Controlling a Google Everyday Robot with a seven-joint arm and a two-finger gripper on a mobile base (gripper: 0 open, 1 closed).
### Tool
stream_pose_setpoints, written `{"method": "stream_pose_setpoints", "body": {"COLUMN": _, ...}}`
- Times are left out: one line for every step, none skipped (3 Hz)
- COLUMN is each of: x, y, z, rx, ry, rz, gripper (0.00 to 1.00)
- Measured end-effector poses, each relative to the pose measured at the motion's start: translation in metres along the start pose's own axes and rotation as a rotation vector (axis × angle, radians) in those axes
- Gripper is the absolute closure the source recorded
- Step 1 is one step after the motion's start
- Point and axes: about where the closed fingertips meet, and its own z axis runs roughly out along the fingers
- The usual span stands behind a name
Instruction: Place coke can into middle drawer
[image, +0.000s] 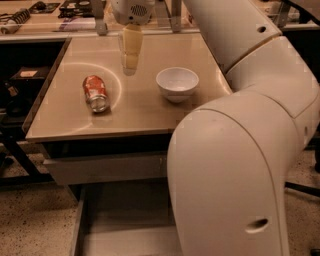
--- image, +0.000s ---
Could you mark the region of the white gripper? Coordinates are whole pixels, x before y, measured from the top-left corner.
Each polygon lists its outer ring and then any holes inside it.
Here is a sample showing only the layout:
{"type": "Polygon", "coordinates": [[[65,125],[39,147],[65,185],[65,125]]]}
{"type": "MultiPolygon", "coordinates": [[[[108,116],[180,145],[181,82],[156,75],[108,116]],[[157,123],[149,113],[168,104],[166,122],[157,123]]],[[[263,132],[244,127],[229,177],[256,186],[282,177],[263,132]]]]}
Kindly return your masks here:
{"type": "Polygon", "coordinates": [[[143,42],[143,33],[139,25],[149,21],[155,0],[110,0],[110,2],[115,20],[126,25],[118,34],[118,39],[123,72],[127,76],[132,76],[137,70],[143,42]]]}

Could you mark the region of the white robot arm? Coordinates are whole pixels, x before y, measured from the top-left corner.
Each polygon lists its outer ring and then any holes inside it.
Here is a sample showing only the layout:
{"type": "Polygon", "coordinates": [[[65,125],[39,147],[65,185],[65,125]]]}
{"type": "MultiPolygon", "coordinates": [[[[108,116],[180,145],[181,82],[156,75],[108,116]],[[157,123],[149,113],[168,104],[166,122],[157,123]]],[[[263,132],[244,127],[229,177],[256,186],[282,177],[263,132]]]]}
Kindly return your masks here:
{"type": "Polygon", "coordinates": [[[233,92],[176,127],[167,177],[184,256],[289,256],[288,170],[319,123],[319,85],[252,0],[164,0],[187,9],[233,92]]]}

